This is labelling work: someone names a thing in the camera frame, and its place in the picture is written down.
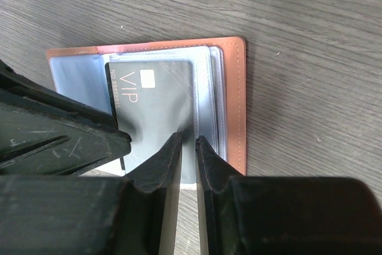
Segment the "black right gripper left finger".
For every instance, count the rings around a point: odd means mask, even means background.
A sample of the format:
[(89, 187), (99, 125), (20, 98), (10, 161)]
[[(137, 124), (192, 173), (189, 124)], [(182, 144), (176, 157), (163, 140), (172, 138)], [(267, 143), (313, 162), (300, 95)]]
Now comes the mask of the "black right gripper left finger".
[(123, 177), (2, 176), (2, 254), (173, 254), (182, 136)]

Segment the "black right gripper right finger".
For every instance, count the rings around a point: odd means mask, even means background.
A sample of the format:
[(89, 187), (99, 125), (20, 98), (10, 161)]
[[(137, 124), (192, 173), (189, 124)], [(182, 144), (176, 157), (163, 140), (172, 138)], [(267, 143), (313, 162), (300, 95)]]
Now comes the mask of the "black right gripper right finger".
[(244, 176), (196, 140), (202, 254), (380, 254), (381, 207), (349, 177)]

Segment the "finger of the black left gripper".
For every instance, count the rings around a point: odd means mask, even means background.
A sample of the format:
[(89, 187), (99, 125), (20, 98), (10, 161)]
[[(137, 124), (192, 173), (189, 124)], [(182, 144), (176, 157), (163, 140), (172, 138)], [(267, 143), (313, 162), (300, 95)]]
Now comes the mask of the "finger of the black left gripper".
[(80, 175), (131, 152), (111, 115), (1, 63), (1, 174)]

